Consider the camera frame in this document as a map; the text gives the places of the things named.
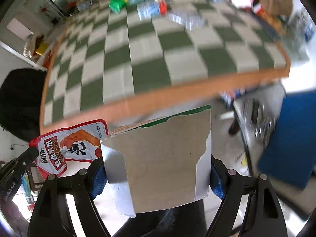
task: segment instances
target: table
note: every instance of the table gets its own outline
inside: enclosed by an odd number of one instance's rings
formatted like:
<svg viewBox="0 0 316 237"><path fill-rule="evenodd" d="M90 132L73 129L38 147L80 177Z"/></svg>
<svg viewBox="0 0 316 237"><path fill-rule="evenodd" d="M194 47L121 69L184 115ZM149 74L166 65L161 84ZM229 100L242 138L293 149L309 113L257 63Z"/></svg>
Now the table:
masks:
<svg viewBox="0 0 316 237"><path fill-rule="evenodd" d="M286 52L248 13L207 0L172 9L197 11L208 25L189 31L166 17L140 21L136 5L115 14L107 1L74 17L46 77L41 134L100 118L114 122L289 75Z"/></svg>

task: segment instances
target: checkered tablecloth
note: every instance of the checkered tablecloth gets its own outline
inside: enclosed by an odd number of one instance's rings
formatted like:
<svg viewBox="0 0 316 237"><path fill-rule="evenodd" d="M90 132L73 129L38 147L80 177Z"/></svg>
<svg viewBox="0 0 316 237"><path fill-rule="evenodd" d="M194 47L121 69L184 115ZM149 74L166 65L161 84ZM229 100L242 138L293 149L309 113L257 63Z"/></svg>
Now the checkered tablecloth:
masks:
<svg viewBox="0 0 316 237"><path fill-rule="evenodd" d="M165 17L140 21L136 5L115 14L106 1L75 16L51 69L44 126L161 87L285 67L246 12L207 0L172 8L197 11L208 25L189 31Z"/></svg>

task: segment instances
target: metal bolt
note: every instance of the metal bolt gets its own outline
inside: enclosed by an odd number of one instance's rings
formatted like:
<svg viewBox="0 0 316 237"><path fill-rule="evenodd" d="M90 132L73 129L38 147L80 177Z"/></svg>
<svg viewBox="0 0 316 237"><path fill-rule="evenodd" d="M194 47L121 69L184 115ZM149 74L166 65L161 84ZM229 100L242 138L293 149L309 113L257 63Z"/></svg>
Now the metal bolt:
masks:
<svg viewBox="0 0 316 237"><path fill-rule="evenodd" d="M85 175L86 173L88 173L88 170L85 168L79 170L79 175Z"/></svg>
<svg viewBox="0 0 316 237"><path fill-rule="evenodd" d="M228 169L228 174L230 174L230 175L235 175L235 174L236 174L236 170L234 170L234 169Z"/></svg>
<svg viewBox="0 0 316 237"><path fill-rule="evenodd" d="M54 180L55 179L55 175L54 174L50 174L48 177L47 177L48 180Z"/></svg>
<svg viewBox="0 0 316 237"><path fill-rule="evenodd" d="M265 175L265 174L261 174L261 175L260 175L260 178L261 178L262 180L268 179L267 175Z"/></svg>

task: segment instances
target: black chinese character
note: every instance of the black chinese character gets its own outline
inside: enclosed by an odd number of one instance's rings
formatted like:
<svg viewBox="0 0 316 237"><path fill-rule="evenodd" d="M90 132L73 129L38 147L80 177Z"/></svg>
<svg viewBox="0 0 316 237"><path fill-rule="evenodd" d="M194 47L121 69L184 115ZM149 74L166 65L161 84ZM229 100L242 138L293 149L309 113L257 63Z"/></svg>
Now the black chinese character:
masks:
<svg viewBox="0 0 316 237"><path fill-rule="evenodd" d="M86 155L87 153L84 152L84 150L86 149L86 146L84 145L83 142L80 142L79 144L73 144L70 149L68 151L71 151L71 153L76 153L77 155L79 155L79 153L81 153L82 155Z"/></svg>

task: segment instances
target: cardboard box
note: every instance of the cardboard box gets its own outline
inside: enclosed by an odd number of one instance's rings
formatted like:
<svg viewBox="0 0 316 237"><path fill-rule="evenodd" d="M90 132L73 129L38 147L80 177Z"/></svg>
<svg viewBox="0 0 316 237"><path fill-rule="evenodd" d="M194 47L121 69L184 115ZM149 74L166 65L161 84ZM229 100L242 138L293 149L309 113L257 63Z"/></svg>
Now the cardboard box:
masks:
<svg viewBox="0 0 316 237"><path fill-rule="evenodd" d="M260 3L262 8L273 16L290 16L293 9L292 0L255 0L254 4L256 3Z"/></svg>
<svg viewBox="0 0 316 237"><path fill-rule="evenodd" d="M164 210L208 195L211 107L127 126L101 141L117 211Z"/></svg>

